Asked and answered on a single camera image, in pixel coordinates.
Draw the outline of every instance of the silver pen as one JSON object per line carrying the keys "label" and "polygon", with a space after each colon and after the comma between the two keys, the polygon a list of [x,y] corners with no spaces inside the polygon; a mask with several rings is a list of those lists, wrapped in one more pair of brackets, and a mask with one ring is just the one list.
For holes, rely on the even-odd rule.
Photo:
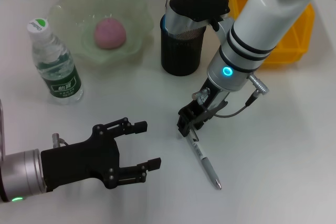
{"label": "silver pen", "polygon": [[189,135],[187,136],[187,138],[189,139],[191,145],[194,147],[198,157],[201,160],[201,163],[206,171],[206,173],[209,176],[209,179],[211,180],[211,182],[214,184],[214,186],[221,190],[222,189],[222,185],[221,182],[219,181],[219,178],[214,170],[214,168],[212,167],[209,158],[205,155],[203,149],[201,148],[201,145],[199,144],[199,139],[196,135],[196,132],[193,128],[190,129]]}

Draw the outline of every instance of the glass bowl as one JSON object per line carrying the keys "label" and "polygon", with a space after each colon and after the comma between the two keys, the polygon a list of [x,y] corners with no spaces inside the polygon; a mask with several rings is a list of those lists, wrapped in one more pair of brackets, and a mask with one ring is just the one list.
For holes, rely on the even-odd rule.
{"label": "glass bowl", "polygon": [[[95,43],[96,25],[106,17],[116,18],[126,30],[127,40],[117,49],[100,49]],[[48,21],[73,55],[97,64],[137,53],[154,27],[145,0],[60,0],[50,9]]]}

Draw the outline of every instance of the white table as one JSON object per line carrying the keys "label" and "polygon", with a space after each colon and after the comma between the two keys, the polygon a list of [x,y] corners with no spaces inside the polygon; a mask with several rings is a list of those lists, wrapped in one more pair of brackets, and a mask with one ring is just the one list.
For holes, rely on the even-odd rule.
{"label": "white table", "polygon": [[[177,112],[206,79],[219,41],[207,29],[201,65],[187,77],[160,63],[160,18],[165,0],[148,0],[155,28],[137,59],[105,70],[77,62],[85,96],[75,105],[48,103],[31,59],[26,24],[46,16],[57,0],[0,0],[0,98],[7,154],[52,148],[58,132],[69,144],[86,140],[95,124],[127,116],[148,131],[117,138],[121,166],[161,157],[145,184],[107,190],[96,179],[2,204],[0,223],[335,223],[336,2],[314,0],[309,52],[297,63],[257,76],[266,97],[231,119],[212,119],[198,132],[222,182],[217,191],[186,139]],[[222,114],[239,109],[251,84],[229,95]]]}

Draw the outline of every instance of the pink bun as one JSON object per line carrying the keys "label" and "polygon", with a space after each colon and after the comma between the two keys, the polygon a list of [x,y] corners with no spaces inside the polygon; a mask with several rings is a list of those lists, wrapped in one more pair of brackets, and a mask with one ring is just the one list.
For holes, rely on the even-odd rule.
{"label": "pink bun", "polygon": [[94,40],[102,49],[118,48],[126,41],[126,31],[115,18],[105,18],[97,24]]}

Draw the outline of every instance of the bottle cap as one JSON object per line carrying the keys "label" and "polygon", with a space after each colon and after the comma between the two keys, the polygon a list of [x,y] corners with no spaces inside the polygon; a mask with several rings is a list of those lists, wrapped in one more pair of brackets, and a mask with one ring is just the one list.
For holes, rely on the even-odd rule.
{"label": "bottle cap", "polygon": [[46,40],[51,35],[49,23],[44,18],[35,18],[27,25],[27,30],[32,41]]}

